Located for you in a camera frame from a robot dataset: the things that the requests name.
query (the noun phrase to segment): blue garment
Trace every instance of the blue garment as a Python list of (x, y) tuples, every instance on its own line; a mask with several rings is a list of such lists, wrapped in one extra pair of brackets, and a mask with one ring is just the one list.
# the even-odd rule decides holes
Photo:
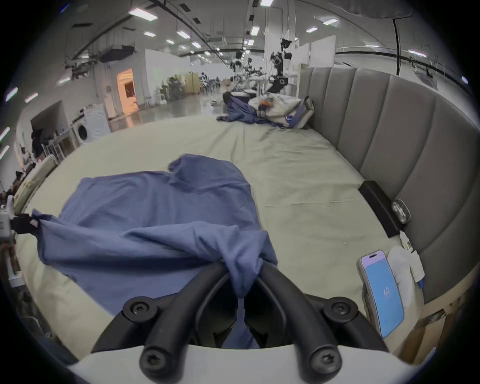
[(261, 119), (257, 117), (255, 110), (247, 103), (239, 100), (236, 97), (231, 97), (227, 104), (228, 115), (218, 116), (218, 121), (243, 121), (248, 124), (270, 124), (274, 125), (267, 119)]
[(239, 298), (264, 258), (250, 185), (227, 161), (184, 155), (169, 172), (82, 179), (59, 218), (38, 211), (38, 254), (112, 314), (135, 296), (180, 291), (209, 262), (223, 259)]

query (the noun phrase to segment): gray headboard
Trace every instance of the gray headboard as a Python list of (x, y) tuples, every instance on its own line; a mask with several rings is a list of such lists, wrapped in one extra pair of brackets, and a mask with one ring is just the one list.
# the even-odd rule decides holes
[(456, 285), (480, 255), (480, 131), (436, 92), (388, 73), (308, 68), (299, 93), (315, 106), (310, 126), (407, 204), (425, 302)]

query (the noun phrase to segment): crumpled bedding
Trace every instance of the crumpled bedding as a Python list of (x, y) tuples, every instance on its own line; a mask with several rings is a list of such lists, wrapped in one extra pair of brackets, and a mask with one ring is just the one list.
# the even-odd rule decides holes
[[(167, 170), (192, 153), (232, 162), (252, 188), (261, 228), (278, 267), (303, 292), (345, 296), (365, 313), (357, 260), (400, 245), (385, 235), (358, 192), (361, 175), (313, 130), (216, 121), (193, 116), (155, 121), (82, 145), (41, 185), (26, 208), (58, 215), (84, 177)], [(71, 279), (44, 265), (37, 241), (19, 235), (17, 256), (34, 301), (62, 343), (77, 357), (89, 354), (113, 318)], [(405, 320), (385, 340), (401, 345), (418, 320), (421, 291)]]

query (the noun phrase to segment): washing machine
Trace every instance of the washing machine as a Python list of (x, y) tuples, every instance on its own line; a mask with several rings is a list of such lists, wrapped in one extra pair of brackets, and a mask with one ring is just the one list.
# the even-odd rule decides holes
[(111, 131), (104, 104), (85, 107), (79, 119), (73, 124), (73, 129), (80, 145), (108, 135)]

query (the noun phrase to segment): concrete floor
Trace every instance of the concrete floor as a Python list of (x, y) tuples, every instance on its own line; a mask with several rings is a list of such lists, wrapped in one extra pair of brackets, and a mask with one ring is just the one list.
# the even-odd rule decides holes
[[(222, 95), (217, 92), (216, 100), (221, 100)], [(211, 105), (211, 95), (190, 95), (181, 100), (169, 101), (164, 105), (138, 110), (128, 116), (120, 116), (110, 120), (112, 132), (131, 128), (148, 122), (171, 119), (176, 117), (197, 115), (219, 115), (223, 113), (223, 103), (220, 106)]]

